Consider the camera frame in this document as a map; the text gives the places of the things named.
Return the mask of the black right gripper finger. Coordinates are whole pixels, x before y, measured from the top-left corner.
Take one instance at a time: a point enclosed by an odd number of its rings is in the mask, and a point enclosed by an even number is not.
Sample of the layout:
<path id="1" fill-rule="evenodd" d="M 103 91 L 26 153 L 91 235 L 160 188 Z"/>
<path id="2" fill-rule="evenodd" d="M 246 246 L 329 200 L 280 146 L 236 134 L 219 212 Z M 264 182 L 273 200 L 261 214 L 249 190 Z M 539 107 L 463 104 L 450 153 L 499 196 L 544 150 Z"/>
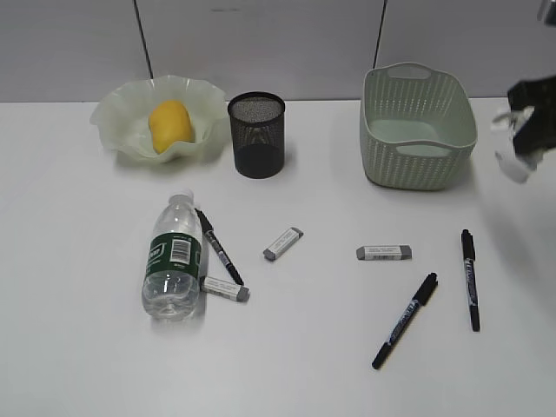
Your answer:
<path id="1" fill-rule="evenodd" d="M 555 111 L 556 76 L 537 80 L 519 81 L 507 91 L 507 100 L 512 112 L 525 108 Z"/>
<path id="2" fill-rule="evenodd" d="M 535 108 L 513 137 L 517 156 L 555 148 L 555 108 Z"/>

